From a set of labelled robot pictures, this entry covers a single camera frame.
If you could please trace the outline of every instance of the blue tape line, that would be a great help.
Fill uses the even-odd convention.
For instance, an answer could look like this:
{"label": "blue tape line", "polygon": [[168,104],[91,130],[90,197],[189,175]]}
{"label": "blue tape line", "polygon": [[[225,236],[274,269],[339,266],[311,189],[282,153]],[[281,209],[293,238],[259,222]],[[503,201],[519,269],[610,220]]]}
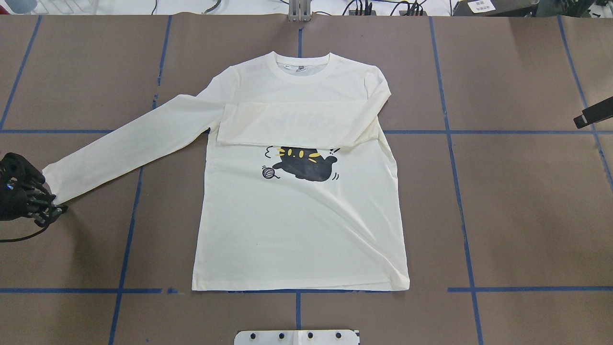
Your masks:
{"label": "blue tape line", "polygon": [[577,71],[574,68],[574,63],[573,63],[573,58],[571,57],[571,52],[570,50],[568,50],[568,43],[566,42],[566,34],[564,32],[564,25],[562,25],[561,16],[558,16],[558,26],[560,27],[560,33],[562,34],[562,42],[564,43],[564,49],[566,50],[566,57],[568,58],[568,62],[571,65],[571,70],[573,71],[573,77],[575,79],[575,84],[577,84],[577,90],[579,90],[579,96],[581,97],[581,101],[583,102],[583,108],[587,108],[587,102],[585,102],[583,88],[581,87],[581,83],[579,82]]}
{"label": "blue tape line", "polygon": [[[579,96],[581,96],[581,101],[583,102],[583,108],[587,108],[587,102],[585,101],[585,95],[583,93],[583,88],[581,87],[581,83],[579,81],[579,76],[577,76],[577,71],[574,67],[573,57],[571,56],[571,51],[568,49],[568,42],[566,41],[566,33],[564,32],[564,25],[562,24],[562,17],[558,16],[558,26],[560,27],[560,34],[562,35],[562,42],[564,43],[564,49],[566,50],[566,57],[568,58],[568,63],[571,66],[571,70],[573,72],[573,77],[575,79],[575,84],[577,84],[577,90],[579,90]],[[607,181],[609,182],[609,187],[611,191],[613,191],[613,177],[611,177],[611,170],[609,169],[609,164],[607,163],[606,157],[604,156],[603,147],[600,144],[600,139],[598,139],[598,133],[596,132],[596,127],[594,124],[590,126],[592,129],[592,134],[594,135],[594,141],[596,141],[596,146],[598,148],[598,155],[600,156],[600,160],[603,162],[604,173],[607,176]]]}
{"label": "blue tape line", "polygon": [[447,292],[573,292],[613,291],[613,286],[449,287]]}
{"label": "blue tape line", "polygon": [[498,130],[452,130],[451,134],[591,134],[589,131],[498,131]]}
{"label": "blue tape line", "polygon": [[301,301],[302,297],[300,295],[300,292],[296,292],[296,329],[297,330],[301,330],[302,329],[302,301]]}
{"label": "blue tape line", "polygon": [[592,128],[594,140],[596,141],[596,146],[598,147],[598,155],[600,156],[600,160],[603,162],[604,173],[605,175],[607,175],[609,187],[611,188],[611,191],[613,191],[613,177],[611,176],[611,170],[609,169],[607,158],[604,156],[603,146],[600,144],[600,139],[598,138],[598,134],[596,133],[596,127],[594,126],[594,124],[592,123],[590,127]]}
{"label": "blue tape line", "polygon": [[[118,293],[119,289],[72,287],[0,287],[0,293]],[[162,289],[124,289],[123,293],[162,293]]]}
{"label": "blue tape line", "polygon": [[126,271],[128,270],[128,260],[130,257],[130,246],[132,245],[132,235],[134,234],[134,224],[136,222],[136,209],[139,206],[140,188],[143,181],[143,167],[140,168],[139,181],[136,185],[136,196],[134,197],[134,205],[132,207],[132,216],[130,219],[130,230],[128,231],[128,240],[126,241],[126,251],[123,255],[123,264],[121,265],[121,277],[119,279],[119,291],[115,300],[115,312],[113,313],[113,322],[111,323],[111,332],[109,336],[109,345],[115,341],[115,330],[117,329],[117,320],[119,319],[119,310],[121,307],[121,295],[123,294],[123,285],[126,280]]}
{"label": "blue tape line", "polygon": [[112,130],[0,130],[5,134],[109,134]]}
{"label": "blue tape line", "polygon": [[432,49],[434,51],[434,62],[436,64],[436,78],[438,79],[438,92],[441,94],[441,104],[443,106],[443,114],[447,116],[447,102],[445,102],[445,94],[443,92],[443,78],[441,77],[441,65],[438,62],[438,51],[436,49],[436,36],[434,35],[434,22],[432,17],[430,20],[430,35],[432,37]]}
{"label": "blue tape line", "polygon": [[119,308],[121,306],[121,296],[122,293],[117,293],[117,298],[115,299],[115,311],[113,312],[113,322],[111,323],[111,333],[109,336],[109,345],[113,345],[115,342],[115,331],[117,329],[117,320],[119,319]]}
{"label": "blue tape line", "polygon": [[170,36],[170,24],[171,23],[172,23],[172,15],[169,15],[168,22],[166,23],[166,36],[164,37],[164,48],[162,48],[162,58],[159,60],[158,86],[162,84],[162,71],[164,70],[164,60],[166,59],[166,48],[168,47],[168,37]]}
{"label": "blue tape line", "polygon": [[[434,22],[432,17],[428,17],[430,21],[430,35],[432,36],[432,49],[434,52],[434,60],[436,64],[436,76],[438,79],[438,89],[441,93],[441,105],[443,107],[443,114],[445,120],[445,132],[447,134],[447,146],[449,147],[449,158],[451,159],[451,171],[454,176],[455,185],[455,197],[457,199],[458,208],[460,209],[460,218],[462,220],[462,234],[464,235],[464,253],[466,256],[466,267],[468,268],[468,280],[470,287],[474,287],[473,265],[470,258],[470,247],[468,245],[468,236],[466,234],[466,221],[464,219],[464,208],[462,206],[462,196],[460,194],[460,183],[458,180],[457,168],[455,166],[455,156],[453,143],[451,141],[451,129],[449,127],[449,117],[447,116],[447,105],[445,103],[445,95],[443,91],[443,78],[441,76],[441,67],[438,61],[438,51],[436,50],[436,35],[434,32]],[[474,312],[474,324],[477,330],[477,340],[479,345],[483,345],[483,333],[481,331],[481,317],[479,316],[479,305],[477,302],[477,294],[471,292],[473,300],[473,312]]]}
{"label": "blue tape line", "polygon": [[123,289],[121,293],[162,293],[162,289]]}
{"label": "blue tape line", "polygon": [[4,107],[4,113],[2,114],[2,120],[0,120],[0,130],[2,129],[2,127],[4,127],[4,122],[6,121],[6,117],[9,115],[10,104],[13,102],[13,97],[15,96],[15,92],[17,91],[17,85],[19,84],[19,80],[21,79],[23,68],[26,66],[28,56],[30,55],[30,50],[32,50],[32,45],[34,44],[36,33],[38,33],[38,28],[40,26],[41,20],[42,20],[42,16],[39,15],[38,20],[36,21],[36,26],[34,27],[34,31],[32,32],[32,37],[30,37],[30,43],[28,43],[28,48],[26,49],[26,53],[23,55],[21,66],[19,66],[19,71],[17,72],[15,82],[13,83],[13,89],[11,89],[9,99],[6,102],[6,107]]}
{"label": "blue tape line", "polygon": [[446,134],[445,131],[440,130],[387,130],[383,131],[384,134]]}
{"label": "blue tape line", "polygon": [[301,58],[302,57],[302,29],[300,28],[298,30],[298,57]]}
{"label": "blue tape line", "polygon": [[0,293],[117,293],[117,289],[3,287]]}

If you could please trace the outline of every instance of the white bracket with screws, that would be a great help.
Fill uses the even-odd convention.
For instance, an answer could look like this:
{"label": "white bracket with screws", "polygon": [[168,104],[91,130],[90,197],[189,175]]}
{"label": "white bracket with screws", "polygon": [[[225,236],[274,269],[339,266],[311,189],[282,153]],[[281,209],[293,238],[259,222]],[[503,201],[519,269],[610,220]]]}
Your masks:
{"label": "white bracket with screws", "polygon": [[234,345],[359,345],[360,332],[352,330],[241,331]]}

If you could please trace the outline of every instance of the long-sleeve t-shirt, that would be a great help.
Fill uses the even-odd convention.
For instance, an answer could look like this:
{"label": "long-sleeve t-shirt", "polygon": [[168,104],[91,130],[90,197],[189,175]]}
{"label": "long-sleeve t-shirt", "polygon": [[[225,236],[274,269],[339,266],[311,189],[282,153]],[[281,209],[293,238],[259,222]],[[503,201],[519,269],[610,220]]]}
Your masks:
{"label": "long-sleeve t-shirt", "polygon": [[210,129],[193,290],[406,290],[389,96],[376,66],[271,52],[43,174],[63,203]]}

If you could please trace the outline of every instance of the shirt sleeve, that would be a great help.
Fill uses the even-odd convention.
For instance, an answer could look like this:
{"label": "shirt sleeve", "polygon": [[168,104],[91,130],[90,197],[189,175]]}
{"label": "shirt sleeve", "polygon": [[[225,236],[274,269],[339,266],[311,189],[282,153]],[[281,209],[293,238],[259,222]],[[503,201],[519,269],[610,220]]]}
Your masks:
{"label": "shirt sleeve", "polygon": [[178,95],[160,107],[48,165],[42,173],[60,204],[177,151],[216,127],[237,87],[232,68],[198,96]]}
{"label": "shirt sleeve", "polygon": [[371,124],[391,93],[383,73],[375,66],[365,71],[362,80],[366,97],[359,100],[229,104],[217,141],[330,149],[375,138],[378,132]]}

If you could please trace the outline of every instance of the graphic print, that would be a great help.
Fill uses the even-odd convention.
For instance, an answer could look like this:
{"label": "graphic print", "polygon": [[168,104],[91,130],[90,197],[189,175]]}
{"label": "graphic print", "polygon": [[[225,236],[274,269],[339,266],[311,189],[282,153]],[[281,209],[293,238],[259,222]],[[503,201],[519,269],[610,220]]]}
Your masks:
{"label": "graphic print", "polygon": [[[266,149],[264,154],[268,157],[269,149]],[[276,175],[276,170],[281,169],[287,173],[294,175],[297,179],[304,179],[314,182],[322,182],[330,178],[332,175],[332,165],[338,161],[335,156],[322,157],[317,149],[304,149],[301,147],[288,147],[281,146],[279,149],[278,157],[281,161],[274,164],[272,168],[266,166],[262,167],[262,176],[266,179],[280,177]],[[335,173],[334,179],[338,179],[338,174]]]}

